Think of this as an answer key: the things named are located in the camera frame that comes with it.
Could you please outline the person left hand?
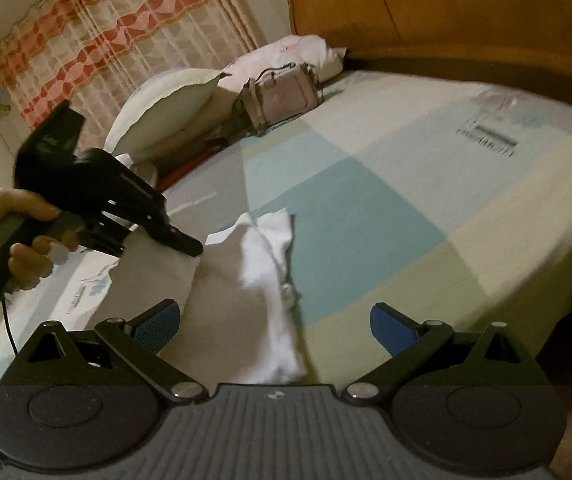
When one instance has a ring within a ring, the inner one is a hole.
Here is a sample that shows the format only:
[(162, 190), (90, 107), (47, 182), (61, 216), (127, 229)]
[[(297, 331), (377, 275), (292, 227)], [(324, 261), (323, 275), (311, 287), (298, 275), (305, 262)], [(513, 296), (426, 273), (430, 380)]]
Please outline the person left hand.
[[(51, 221), (60, 215), (60, 210), (30, 191), (0, 188), (0, 222), (10, 214), (26, 214), (39, 221)], [(76, 229), (55, 238), (40, 235), (28, 244), (13, 244), (9, 248), (7, 265), (14, 290), (35, 288), (42, 278), (52, 274), (56, 264), (63, 263), (78, 247)]]

